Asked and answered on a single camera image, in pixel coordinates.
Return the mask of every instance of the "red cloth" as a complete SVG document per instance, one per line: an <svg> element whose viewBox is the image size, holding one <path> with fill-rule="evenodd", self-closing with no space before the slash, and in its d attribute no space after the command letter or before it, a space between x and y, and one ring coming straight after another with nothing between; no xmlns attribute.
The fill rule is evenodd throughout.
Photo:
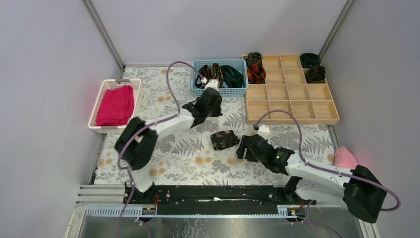
<svg viewBox="0 0 420 238"><path fill-rule="evenodd" d="M96 125L125 125L133 115L134 94L131 86L105 92L96 116Z"/></svg>

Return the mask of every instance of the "metal floor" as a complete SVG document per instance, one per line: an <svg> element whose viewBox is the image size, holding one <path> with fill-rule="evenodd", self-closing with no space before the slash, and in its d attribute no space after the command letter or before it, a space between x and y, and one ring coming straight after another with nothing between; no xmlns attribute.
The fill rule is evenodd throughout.
<svg viewBox="0 0 420 238"><path fill-rule="evenodd" d="M82 238L113 238L117 217L86 216ZM134 223L134 218L122 218L120 238L146 238L147 230ZM362 238L359 221L341 208L311 209L311 221L332 226L344 238ZM271 218L154 218L147 223L153 238L311 238L316 235L308 224L290 225L284 219ZM336 238L329 230L315 226L323 238Z"/></svg>

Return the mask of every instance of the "pink cloth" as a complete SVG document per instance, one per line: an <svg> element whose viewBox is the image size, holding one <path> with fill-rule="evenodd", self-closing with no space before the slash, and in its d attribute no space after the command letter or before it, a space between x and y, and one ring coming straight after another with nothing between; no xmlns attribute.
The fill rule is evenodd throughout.
<svg viewBox="0 0 420 238"><path fill-rule="evenodd" d="M353 170L357 166L357 161L346 147L341 146L335 150L334 166L350 168Z"/></svg>
<svg viewBox="0 0 420 238"><path fill-rule="evenodd" d="M125 125L133 115L134 95L131 86L105 92L96 116L96 125Z"/></svg>

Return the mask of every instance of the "wooden organizer tray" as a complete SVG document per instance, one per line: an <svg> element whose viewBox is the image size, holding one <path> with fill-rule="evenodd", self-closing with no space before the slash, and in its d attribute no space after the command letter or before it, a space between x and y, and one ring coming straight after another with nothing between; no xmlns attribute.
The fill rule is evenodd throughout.
<svg viewBox="0 0 420 238"><path fill-rule="evenodd" d="M299 56L263 56L265 84L250 84L245 94L247 124L272 110L290 112L299 124L337 124L340 120L328 83L307 83ZM272 113L264 124L295 124L285 113Z"/></svg>

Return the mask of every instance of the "wall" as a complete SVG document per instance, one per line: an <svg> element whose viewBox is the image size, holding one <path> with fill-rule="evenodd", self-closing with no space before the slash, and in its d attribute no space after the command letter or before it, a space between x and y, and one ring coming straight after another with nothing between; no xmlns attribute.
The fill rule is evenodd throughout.
<svg viewBox="0 0 420 238"><path fill-rule="evenodd" d="M382 212L381 238L418 237L420 1L356 1L323 64L343 145L402 206ZM395 204L387 196L384 207Z"/></svg>
<svg viewBox="0 0 420 238"><path fill-rule="evenodd" d="M100 139L90 113L119 69L80 0L3 0L0 31L0 237L62 237Z"/></svg>
<svg viewBox="0 0 420 238"><path fill-rule="evenodd" d="M318 53L346 0L94 0L126 64Z"/></svg>

